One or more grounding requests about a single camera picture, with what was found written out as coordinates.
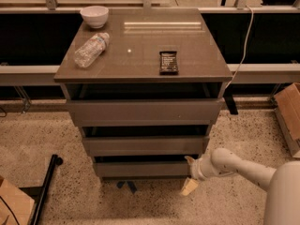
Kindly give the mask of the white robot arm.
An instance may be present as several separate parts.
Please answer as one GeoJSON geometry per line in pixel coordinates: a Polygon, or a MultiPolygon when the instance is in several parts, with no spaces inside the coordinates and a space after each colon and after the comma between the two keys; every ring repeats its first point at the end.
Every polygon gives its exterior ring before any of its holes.
{"type": "Polygon", "coordinates": [[[263,225],[300,225],[300,162],[290,161],[277,169],[245,160],[226,148],[208,157],[185,156],[190,169],[181,189],[189,195],[200,181],[239,174],[267,193],[263,225]]]}

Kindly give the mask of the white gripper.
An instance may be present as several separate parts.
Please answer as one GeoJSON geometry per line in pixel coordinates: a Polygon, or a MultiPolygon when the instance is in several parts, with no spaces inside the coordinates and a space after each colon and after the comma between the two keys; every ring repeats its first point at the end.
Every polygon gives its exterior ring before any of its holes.
{"type": "Polygon", "coordinates": [[[194,159],[191,156],[185,156],[185,160],[190,166],[190,174],[194,179],[187,178],[185,180],[184,185],[180,191],[180,194],[183,196],[189,195],[198,187],[199,182],[197,180],[204,181],[213,176],[210,157],[201,157],[194,159]]]}

